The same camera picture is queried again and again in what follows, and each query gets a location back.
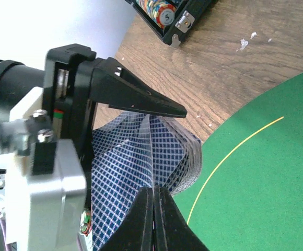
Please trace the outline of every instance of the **yellow line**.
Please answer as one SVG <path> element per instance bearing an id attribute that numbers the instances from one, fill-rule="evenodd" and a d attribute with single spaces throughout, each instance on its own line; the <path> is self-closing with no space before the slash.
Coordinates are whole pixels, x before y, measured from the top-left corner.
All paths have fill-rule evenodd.
<path id="1" fill-rule="evenodd" d="M 279 119 L 276 119 L 275 121 L 272 121 L 271 123 L 267 124 L 266 126 L 262 127 L 261 129 L 259 129 L 258 131 L 254 132 L 252 135 L 250 135 L 249 137 L 247 137 L 245 140 L 243 140 L 240 144 L 238 144 L 237 146 L 235 146 L 235 148 L 233 150 L 231 150 L 224 158 L 222 161 L 220 161 L 220 163 L 214 168 L 213 172 L 211 172 L 211 174 L 209 175 L 209 177 L 207 178 L 207 180 L 205 181 L 204 185 L 202 186 L 202 188 L 200 189 L 198 195 L 197 195 L 197 198 L 195 198 L 195 201 L 193 203 L 193 206 L 191 208 L 191 211 L 190 211 L 190 214 L 189 214 L 189 218 L 188 218 L 188 221 L 187 221 L 187 224 L 189 225 L 189 222 L 190 222 L 190 218 L 192 216 L 192 212 L 193 212 L 193 209 L 195 207 L 195 205 L 197 204 L 197 201 L 202 193 L 202 191 L 204 190 L 207 182 L 210 180 L 210 178 L 212 177 L 212 175 L 218 170 L 219 166 L 237 149 L 239 148 L 240 146 L 242 146 L 246 141 L 248 141 L 249 139 L 251 139 L 253 136 L 255 136 L 256 134 L 258 134 L 259 132 L 263 131 L 264 129 L 268 128 L 269 126 L 273 125 L 274 123 L 282 120 L 284 118 L 283 117 L 280 117 Z"/>

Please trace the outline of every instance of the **wood grain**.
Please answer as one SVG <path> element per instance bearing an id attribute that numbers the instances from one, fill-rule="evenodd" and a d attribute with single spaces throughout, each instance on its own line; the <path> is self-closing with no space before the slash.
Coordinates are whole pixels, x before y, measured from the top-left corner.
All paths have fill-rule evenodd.
<path id="1" fill-rule="evenodd" d="M 242 38 L 249 41 L 244 50 Z M 136 16 L 116 58 L 185 105 L 188 116 L 179 121 L 205 141 L 249 101 L 303 72 L 303 1 L 219 0 L 179 49 Z M 100 106 L 96 127 L 119 113 Z"/>

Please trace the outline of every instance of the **black cylinder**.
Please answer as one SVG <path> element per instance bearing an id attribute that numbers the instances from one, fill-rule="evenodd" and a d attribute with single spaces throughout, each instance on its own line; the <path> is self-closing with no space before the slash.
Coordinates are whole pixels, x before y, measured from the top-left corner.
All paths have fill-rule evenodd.
<path id="1" fill-rule="evenodd" d="M 0 60 L 0 122 L 9 121 L 11 109 L 34 87 L 42 87 L 43 78 L 42 70 Z"/>

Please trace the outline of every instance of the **green table surface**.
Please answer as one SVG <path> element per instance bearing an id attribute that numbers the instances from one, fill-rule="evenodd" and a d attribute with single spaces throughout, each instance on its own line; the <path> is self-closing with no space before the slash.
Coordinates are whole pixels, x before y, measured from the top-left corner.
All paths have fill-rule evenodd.
<path id="1" fill-rule="evenodd" d="M 201 191 L 189 226 L 208 249 L 303 250 L 303 73 L 241 108 L 202 150 L 198 181 L 174 199 L 187 220 Z"/>

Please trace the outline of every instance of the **black case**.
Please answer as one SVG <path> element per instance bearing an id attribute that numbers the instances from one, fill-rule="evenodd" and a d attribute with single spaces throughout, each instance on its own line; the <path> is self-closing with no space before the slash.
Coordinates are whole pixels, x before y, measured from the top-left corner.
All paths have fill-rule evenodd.
<path id="1" fill-rule="evenodd" d="M 172 0 L 167 0 L 170 4 L 175 5 L 177 9 L 174 22 L 170 26 L 166 26 L 164 30 L 157 26 L 157 24 L 137 4 L 136 0 L 125 1 L 133 5 L 133 8 L 163 43 L 178 48 L 212 0 L 182 0 L 178 6 L 176 6 Z"/>

